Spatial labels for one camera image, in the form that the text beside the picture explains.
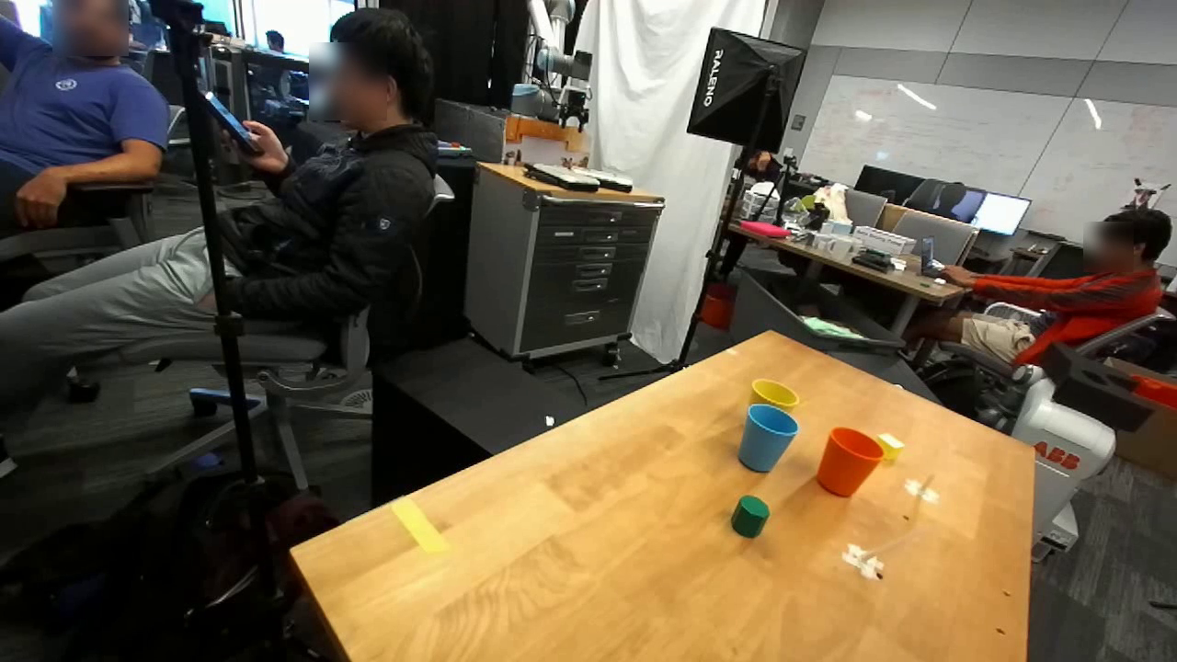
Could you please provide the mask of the white ABB robot base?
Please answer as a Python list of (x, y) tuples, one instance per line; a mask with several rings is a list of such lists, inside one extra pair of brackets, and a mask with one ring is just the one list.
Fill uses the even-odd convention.
[(1057, 398), (1057, 381), (1027, 365), (1017, 372), (1027, 387), (1013, 436), (1039, 452), (1033, 534), (1048, 549), (1072, 549), (1083, 537), (1075, 492), (1115, 456), (1115, 429)]

